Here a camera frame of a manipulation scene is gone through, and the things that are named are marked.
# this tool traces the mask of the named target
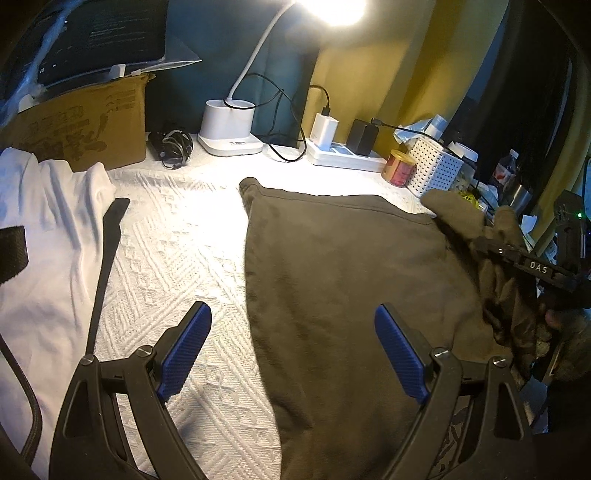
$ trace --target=desk lamp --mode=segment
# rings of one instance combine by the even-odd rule
[[[366,0],[290,0],[281,7],[263,32],[254,52],[252,52],[236,83],[232,86],[226,100],[209,100],[207,102],[201,131],[197,136],[203,148],[211,155],[218,157],[250,155],[262,151],[263,142],[251,133],[255,105],[245,100],[234,99],[233,96],[240,82],[244,80],[269,33],[271,33],[271,30],[285,12],[296,3],[300,3],[327,24],[344,26],[352,25],[361,19],[365,11],[365,2]]]

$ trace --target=black charger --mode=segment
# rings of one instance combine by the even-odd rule
[[[374,148],[378,133],[377,125],[356,118],[347,139],[347,148],[355,155],[367,157]]]

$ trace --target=white power strip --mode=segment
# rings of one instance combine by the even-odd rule
[[[306,138],[306,144],[308,145],[308,160],[314,165],[378,173],[382,173],[386,165],[386,161],[374,151],[370,153],[369,157],[363,157],[355,155],[341,143],[333,143],[329,150],[319,149],[309,138]]]

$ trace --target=dark blue curtain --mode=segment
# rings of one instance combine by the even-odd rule
[[[158,131],[166,122],[174,122],[197,133],[206,101],[228,95],[281,5],[281,1],[274,0],[171,0],[168,28],[203,61],[157,72],[146,88],[147,131]],[[305,10],[297,5],[292,7],[275,26],[250,69],[270,77],[294,98],[297,122],[284,99],[274,128],[274,132],[291,138],[298,133],[319,51],[314,40],[316,27]],[[261,103],[275,92],[272,85],[251,77],[242,82],[234,97]],[[275,102],[256,110],[254,134],[268,132],[274,112]],[[285,137],[273,140],[294,145]]]

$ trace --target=olive green cloth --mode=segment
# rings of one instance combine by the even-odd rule
[[[458,236],[455,245],[470,249],[464,259],[466,268],[470,268],[472,257],[477,269],[484,318],[492,325],[496,341],[512,349],[518,373],[528,380],[531,364],[547,353],[551,339],[543,317],[538,315],[535,278],[498,258],[476,252],[472,245],[474,239],[485,236],[525,249],[515,212],[509,207],[499,208],[490,227],[485,225],[484,214],[455,192],[430,190],[421,203],[437,215],[437,224],[449,238]]]
[[[476,277],[426,215],[376,196],[240,185],[246,306],[281,438],[282,479],[373,480],[417,412],[374,330],[392,303],[460,359],[511,357],[482,319]]]

